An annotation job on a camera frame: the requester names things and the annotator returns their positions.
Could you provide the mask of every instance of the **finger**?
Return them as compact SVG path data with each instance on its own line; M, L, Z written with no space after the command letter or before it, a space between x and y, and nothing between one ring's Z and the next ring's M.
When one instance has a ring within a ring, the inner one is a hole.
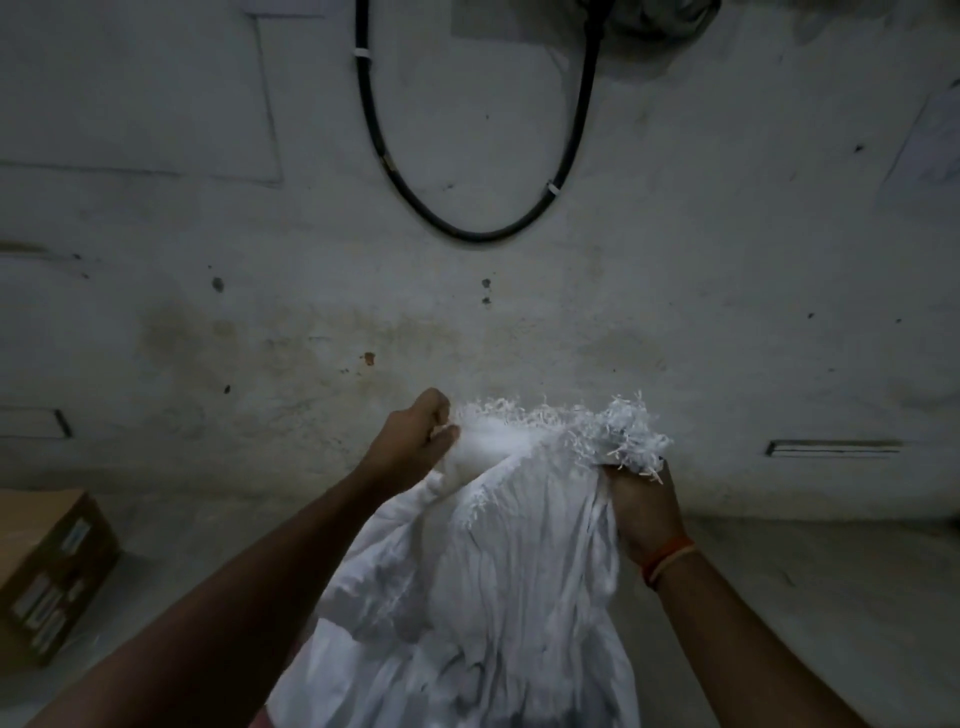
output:
M457 425L446 427L433 436L433 439L423 448L424 455L430 461L430 467L440 462L440 459L453 447L459 437L460 427Z
M446 425L450 416L450 400L436 387L430 387L417 397L410 409L430 418L434 426Z

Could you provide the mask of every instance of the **wall vent slot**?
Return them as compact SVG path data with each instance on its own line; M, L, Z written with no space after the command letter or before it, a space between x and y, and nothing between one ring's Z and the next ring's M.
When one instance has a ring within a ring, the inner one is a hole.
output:
M770 457L887 458L903 450L900 440L771 440Z

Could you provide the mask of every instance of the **concrete floor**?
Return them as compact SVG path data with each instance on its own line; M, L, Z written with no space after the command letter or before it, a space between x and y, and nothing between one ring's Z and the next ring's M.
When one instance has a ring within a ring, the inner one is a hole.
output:
M45 671L0 680L19 728L166 605L292 513L271 498L99 494L125 555ZM698 521L714 563L872 724L960 726L960 538L943 526ZM611 605L646 728L716 723L653 595L629 565Z

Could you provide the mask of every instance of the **wall stain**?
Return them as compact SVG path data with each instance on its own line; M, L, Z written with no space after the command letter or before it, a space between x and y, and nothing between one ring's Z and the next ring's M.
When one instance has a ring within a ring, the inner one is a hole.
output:
M615 368L635 375L658 376L667 370L667 359L660 345L633 328L608 331L579 347L577 353L585 361L585 369L597 372Z
M890 399L901 409L922 412L925 415L960 414L960 389L943 395L929 395L919 391L908 381L893 379L887 391Z
M239 322L169 303L144 314L140 325L137 354L145 375L171 379L148 430L183 440L226 438L218 443L225 448L282 440L285 448L315 450L330 432L362 428L358 412L372 408L379 416L408 404L416 394L413 362L418 371L422 357L449 358L460 343L458 331L429 320L386 322L365 311L310 306L272 307L258 312L258 320ZM367 347L372 351L362 358L370 368L342 377L347 360ZM400 371L374 368L378 354ZM223 397L233 384L243 385L241 400Z

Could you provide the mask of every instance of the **white sack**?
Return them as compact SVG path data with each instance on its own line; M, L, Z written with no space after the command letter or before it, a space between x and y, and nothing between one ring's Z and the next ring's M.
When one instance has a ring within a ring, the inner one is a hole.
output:
M666 438L620 399L452 419L444 462L377 510L333 575L267 703L276 728L638 728L595 463L652 470Z

